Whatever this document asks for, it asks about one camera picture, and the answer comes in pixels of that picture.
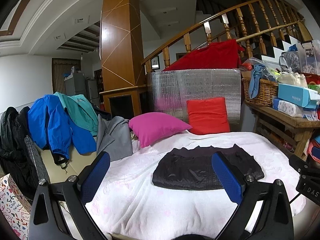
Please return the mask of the black quilted puffer jacket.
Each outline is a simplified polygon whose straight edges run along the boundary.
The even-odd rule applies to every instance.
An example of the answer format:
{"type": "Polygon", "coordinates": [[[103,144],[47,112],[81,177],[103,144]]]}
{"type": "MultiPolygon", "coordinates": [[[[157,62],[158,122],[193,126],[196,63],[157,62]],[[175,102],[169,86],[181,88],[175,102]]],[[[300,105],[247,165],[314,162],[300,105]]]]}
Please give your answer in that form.
{"type": "Polygon", "coordinates": [[[253,175],[257,180],[264,178],[261,166],[238,145],[231,148],[213,146],[188,150],[174,148],[158,163],[153,172],[152,183],[157,187],[172,190],[218,190],[222,189],[212,168],[212,155],[222,153],[244,175],[253,175]]]}

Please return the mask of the patterned gift bag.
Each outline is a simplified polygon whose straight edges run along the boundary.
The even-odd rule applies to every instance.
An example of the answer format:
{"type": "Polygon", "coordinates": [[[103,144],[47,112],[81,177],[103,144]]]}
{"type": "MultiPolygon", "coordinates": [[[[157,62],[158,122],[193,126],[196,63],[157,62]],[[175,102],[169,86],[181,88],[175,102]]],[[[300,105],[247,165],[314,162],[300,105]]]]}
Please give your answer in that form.
{"type": "Polygon", "coordinates": [[[1,178],[1,212],[20,239],[28,239],[31,205],[12,176],[1,178]]]}

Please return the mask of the grey checked garment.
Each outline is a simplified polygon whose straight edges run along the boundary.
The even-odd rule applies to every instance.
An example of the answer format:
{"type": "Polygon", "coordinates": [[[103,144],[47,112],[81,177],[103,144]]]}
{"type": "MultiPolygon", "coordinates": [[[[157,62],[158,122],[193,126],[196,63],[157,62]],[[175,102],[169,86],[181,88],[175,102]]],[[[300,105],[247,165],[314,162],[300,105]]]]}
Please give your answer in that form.
{"type": "Polygon", "coordinates": [[[28,156],[31,159],[33,166],[35,167],[38,180],[45,179],[46,181],[50,182],[47,169],[39,154],[35,142],[33,142],[33,140],[29,136],[26,136],[24,138],[24,142],[27,148],[28,156]]]}

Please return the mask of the wooden side table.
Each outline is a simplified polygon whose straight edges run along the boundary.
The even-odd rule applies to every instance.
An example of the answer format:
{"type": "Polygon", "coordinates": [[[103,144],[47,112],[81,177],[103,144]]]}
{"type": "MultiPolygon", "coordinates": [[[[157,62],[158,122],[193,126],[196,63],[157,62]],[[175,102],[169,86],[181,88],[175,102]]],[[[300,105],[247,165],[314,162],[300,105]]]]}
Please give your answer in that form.
{"type": "Polygon", "coordinates": [[[306,159],[306,149],[312,135],[319,131],[319,121],[295,118],[271,107],[248,103],[255,116],[253,132],[262,135],[287,157],[306,159]]]}

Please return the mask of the black coat on chair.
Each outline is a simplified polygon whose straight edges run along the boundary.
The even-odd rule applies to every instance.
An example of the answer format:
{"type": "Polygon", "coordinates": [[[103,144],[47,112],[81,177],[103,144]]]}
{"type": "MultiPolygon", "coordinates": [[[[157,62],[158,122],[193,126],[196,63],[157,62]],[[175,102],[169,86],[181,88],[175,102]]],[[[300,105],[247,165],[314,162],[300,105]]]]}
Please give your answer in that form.
{"type": "Polygon", "coordinates": [[[32,200],[39,178],[24,141],[29,135],[29,109],[26,106],[17,111],[8,107],[1,116],[1,168],[12,176],[23,195],[32,200]]]}

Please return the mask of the white blue tissue pack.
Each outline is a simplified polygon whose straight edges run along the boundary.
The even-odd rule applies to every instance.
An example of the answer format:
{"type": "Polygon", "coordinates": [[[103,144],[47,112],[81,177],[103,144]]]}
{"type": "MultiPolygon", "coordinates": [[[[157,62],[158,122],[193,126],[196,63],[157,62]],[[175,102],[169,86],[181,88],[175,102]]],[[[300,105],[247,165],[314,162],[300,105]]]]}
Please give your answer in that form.
{"type": "Polygon", "coordinates": [[[294,118],[306,118],[309,121],[319,121],[317,109],[303,108],[279,98],[273,99],[272,107],[294,118]]]}

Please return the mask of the white bed blanket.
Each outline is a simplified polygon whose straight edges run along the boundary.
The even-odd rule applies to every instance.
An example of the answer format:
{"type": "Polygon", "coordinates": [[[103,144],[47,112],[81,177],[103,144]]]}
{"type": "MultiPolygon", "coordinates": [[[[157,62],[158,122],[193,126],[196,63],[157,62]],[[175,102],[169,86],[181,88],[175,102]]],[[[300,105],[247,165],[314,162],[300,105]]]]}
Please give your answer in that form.
{"type": "Polygon", "coordinates": [[[264,181],[283,181],[294,216],[306,206],[296,191],[299,175],[287,157],[264,137],[250,132],[193,135],[183,132],[113,161],[86,209],[103,233],[135,239],[173,239],[186,234],[214,238],[236,209],[225,190],[188,191],[156,187],[152,174],[174,148],[230,148],[238,145],[261,166],[264,181]]]}

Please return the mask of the light blue cardboard box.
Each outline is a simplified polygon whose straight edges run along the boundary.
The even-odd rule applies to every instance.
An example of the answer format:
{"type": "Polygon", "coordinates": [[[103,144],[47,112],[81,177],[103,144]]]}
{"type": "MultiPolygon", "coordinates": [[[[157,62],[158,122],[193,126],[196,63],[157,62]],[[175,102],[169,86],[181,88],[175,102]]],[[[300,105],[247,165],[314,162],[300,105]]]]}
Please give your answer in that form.
{"type": "Polygon", "coordinates": [[[303,108],[316,109],[319,106],[319,93],[299,86],[279,83],[278,98],[303,108]]]}

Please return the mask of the blue jacket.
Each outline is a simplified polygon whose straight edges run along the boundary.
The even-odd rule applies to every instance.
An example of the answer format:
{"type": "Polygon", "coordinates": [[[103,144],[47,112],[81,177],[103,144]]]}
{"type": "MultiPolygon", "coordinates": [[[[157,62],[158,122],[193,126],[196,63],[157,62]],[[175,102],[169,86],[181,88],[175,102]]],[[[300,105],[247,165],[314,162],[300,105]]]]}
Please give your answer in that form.
{"type": "Polygon", "coordinates": [[[29,109],[27,118],[32,140],[39,148],[51,150],[56,165],[69,161],[69,148],[72,145],[79,154],[96,151],[91,132],[73,122],[56,95],[37,99],[29,109]]]}

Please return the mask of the wicker basket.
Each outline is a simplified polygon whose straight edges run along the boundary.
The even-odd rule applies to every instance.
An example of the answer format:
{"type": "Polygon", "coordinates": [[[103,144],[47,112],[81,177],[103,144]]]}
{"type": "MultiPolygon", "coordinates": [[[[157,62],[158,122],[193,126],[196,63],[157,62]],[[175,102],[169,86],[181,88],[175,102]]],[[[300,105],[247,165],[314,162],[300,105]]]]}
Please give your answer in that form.
{"type": "Polygon", "coordinates": [[[244,97],[245,102],[258,105],[271,107],[273,104],[273,99],[278,95],[278,84],[268,80],[261,79],[259,82],[259,88],[257,96],[253,99],[249,98],[249,77],[242,78],[242,84],[244,86],[244,97]]]}

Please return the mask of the teal jacket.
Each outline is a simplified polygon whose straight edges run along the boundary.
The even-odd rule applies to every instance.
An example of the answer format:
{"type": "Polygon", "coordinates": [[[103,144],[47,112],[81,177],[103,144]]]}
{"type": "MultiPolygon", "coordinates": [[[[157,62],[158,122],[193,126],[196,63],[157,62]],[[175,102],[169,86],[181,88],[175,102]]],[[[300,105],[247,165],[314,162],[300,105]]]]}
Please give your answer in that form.
{"type": "Polygon", "coordinates": [[[67,96],[55,92],[54,95],[59,98],[63,109],[77,126],[90,131],[93,136],[97,135],[98,115],[83,94],[67,96]]]}

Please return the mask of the red pillow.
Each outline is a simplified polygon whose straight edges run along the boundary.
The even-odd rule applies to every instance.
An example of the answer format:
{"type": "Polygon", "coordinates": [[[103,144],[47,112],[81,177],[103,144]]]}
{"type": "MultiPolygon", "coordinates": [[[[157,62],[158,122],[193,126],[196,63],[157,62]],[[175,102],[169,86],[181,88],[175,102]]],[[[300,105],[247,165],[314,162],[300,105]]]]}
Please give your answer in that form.
{"type": "Polygon", "coordinates": [[[230,132],[225,98],[187,101],[189,132],[196,135],[230,132]]]}

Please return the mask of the blue cloth in basket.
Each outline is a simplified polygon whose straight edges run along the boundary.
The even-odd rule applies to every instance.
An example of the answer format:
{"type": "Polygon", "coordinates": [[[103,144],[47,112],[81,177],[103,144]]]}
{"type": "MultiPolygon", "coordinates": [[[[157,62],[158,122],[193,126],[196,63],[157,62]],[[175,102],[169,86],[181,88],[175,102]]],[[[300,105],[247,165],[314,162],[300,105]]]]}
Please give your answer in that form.
{"type": "Polygon", "coordinates": [[[254,99],[259,92],[260,79],[275,82],[274,76],[268,71],[264,64],[255,64],[251,71],[251,80],[249,83],[249,98],[254,99]]]}

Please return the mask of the clear plastic bag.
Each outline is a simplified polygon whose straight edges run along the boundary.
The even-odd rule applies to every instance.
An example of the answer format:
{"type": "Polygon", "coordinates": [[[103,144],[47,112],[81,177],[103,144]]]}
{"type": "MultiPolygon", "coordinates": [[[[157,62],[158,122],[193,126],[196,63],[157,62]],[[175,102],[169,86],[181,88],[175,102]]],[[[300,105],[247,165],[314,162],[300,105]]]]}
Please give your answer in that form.
{"type": "Polygon", "coordinates": [[[297,51],[283,52],[279,57],[279,65],[282,72],[288,72],[289,68],[293,72],[300,72],[300,59],[297,51]]]}

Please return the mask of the grey refrigerator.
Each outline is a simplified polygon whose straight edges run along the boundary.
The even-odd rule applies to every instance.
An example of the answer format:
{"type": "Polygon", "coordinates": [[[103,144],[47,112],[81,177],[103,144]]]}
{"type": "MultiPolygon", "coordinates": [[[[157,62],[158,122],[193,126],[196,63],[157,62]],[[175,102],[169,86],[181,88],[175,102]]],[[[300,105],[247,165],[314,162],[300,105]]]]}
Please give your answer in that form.
{"type": "Polygon", "coordinates": [[[64,80],[66,95],[83,94],[86,96],[86,83],[84,73],[72,73],[64,80]]]}

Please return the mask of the magenta pillow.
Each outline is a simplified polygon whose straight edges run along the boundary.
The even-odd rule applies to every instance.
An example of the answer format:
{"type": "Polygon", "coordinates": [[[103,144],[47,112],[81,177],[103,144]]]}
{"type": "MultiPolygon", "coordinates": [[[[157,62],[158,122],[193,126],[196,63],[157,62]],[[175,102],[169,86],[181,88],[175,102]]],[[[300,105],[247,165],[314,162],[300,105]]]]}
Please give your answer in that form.
{"type": "Polygon", "coordinates": [[[190,130],[192,126],[172,115],[150,112],[132,118],[129,128],[137,136],[141,148],[145,148],[163,138],[190,130]]]}

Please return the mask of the red blanket on panel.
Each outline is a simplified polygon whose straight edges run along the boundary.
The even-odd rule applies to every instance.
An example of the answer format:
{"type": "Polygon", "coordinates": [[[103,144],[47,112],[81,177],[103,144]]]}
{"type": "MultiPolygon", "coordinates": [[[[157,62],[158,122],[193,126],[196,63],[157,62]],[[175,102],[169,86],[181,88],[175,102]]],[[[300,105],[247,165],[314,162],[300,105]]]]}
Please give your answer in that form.
{"type": "Polygon", "coordinates": [[[239,53],[245,51],[235,39],[213,42],[205,48],[193,50],[163,71],[188,69],[234,69],[241,63],[239,53]]]}

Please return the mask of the wooden stair railing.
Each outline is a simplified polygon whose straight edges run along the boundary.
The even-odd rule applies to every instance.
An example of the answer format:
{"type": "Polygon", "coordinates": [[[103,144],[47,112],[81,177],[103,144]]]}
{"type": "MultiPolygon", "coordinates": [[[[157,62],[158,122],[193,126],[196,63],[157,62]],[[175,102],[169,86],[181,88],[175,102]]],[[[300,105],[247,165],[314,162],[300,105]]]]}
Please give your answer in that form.
{"type": "Polygon", "coordinates": [[[185,52],[203,48],[213,42],[235,39],[244,51],[241,59],[260,54],[266,56],[272,48],[283,48],[291,38],[310,41],[312,35],[305,17],[285,0],[251,0],[214,14],[181,31],[159,46],[142,61],[147,72],[152,60],[163,59],[165,68],[171,65],[170,48],[183,43],[185,52]]]}

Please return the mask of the silver foil insulation panel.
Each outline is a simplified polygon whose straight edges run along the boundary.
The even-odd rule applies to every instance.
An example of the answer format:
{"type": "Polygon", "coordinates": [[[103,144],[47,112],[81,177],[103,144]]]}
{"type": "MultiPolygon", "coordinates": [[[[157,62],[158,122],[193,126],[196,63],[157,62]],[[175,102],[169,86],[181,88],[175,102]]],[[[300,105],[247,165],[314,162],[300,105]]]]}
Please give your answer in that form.
{"type": "Polygon", "coordinates": [[[188,100],[223,97],[231,130],[240,129],[240,70],[173,70],[149,73],[147,78],[154,112],[170,114],[188,122],[188,100]]]}

